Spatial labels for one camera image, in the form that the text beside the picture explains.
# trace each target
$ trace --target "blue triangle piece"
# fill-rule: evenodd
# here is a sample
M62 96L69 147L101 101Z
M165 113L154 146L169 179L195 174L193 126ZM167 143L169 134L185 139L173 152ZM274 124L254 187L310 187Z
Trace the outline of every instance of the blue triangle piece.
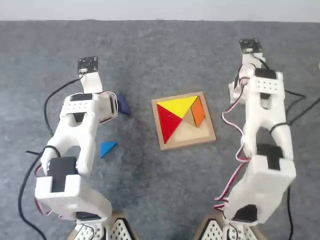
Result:
M116 141L106 141L100 144L100 158L102 159L117 144Z
M122 114L131 116L131 110L126 101L125 95L123 95L122 93L119 93L117 96L117 100L118 100L118 111Z

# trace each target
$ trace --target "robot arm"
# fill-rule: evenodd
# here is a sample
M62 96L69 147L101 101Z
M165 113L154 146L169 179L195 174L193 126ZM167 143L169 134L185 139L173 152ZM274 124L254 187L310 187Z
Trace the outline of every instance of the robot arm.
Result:
M111 219L111 203L93 190L86 178L93 167L99 123L115 118L118 102L114 93L103 91L98 73L98 57L82 58L78 73L84 93L65 98L60 121L41 157L44 177L36 180L35 197L53 212L78 224L103 224ZM78 157L65 157L73 146L79 146Z
M240 98L245 104L241 144L250 161L244 176L230 191L223 212L226 223L254 226L265 223L277 209L296 177L296 169L290 127L283 124L274 128L286 122L283 75L261 68L265 59L257 39L239 43L242 65L229 92L231 103ZM275 145L257 142L260 128L272 131Z

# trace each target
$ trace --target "tangram puzzle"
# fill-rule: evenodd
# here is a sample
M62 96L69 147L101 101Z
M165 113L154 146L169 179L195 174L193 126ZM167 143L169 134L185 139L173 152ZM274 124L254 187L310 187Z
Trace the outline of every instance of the tangram puzzle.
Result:
M152 100L162 150L216 140L203 92Z

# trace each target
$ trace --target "gray carpet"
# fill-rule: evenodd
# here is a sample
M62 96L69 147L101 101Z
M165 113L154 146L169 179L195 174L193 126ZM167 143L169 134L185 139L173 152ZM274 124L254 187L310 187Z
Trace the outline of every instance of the gray carpet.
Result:
M0 239L40 239L19 218L17 196L34 160L49 140L43 103L56 88L77 77L77 60L99 56L105 90L122 92L132 117L119 116L98 129L96 142L117 141L105 159L96 152L90 184L114 210L127 215L141 240L191 239L214 197L237 163L237 132L220 113L229 105L227 84L241 61L238 40L259 38L270 67L284 73L285 87L306 94L293 117L319 97L320 24L205 21L25 21L0 22ZM56 127L65 96L48 106ZM204 91L217 141L160 151L151 99ZM295 98L287 96L288 105ZM291 128L297 178L292 186L294 239L318 239L320 222L320 105ZM230 119L245 121L239 107ZM27 184L23 210L49 240L63 240L73 223L41 216L34 204L35 178ZM289 235L286 201L260 226L272 240Z

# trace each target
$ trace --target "white wall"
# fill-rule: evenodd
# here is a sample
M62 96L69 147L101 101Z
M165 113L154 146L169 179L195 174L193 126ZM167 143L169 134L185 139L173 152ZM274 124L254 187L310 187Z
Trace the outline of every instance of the white wall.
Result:
M0 20L319 22L320 0L0 0Z

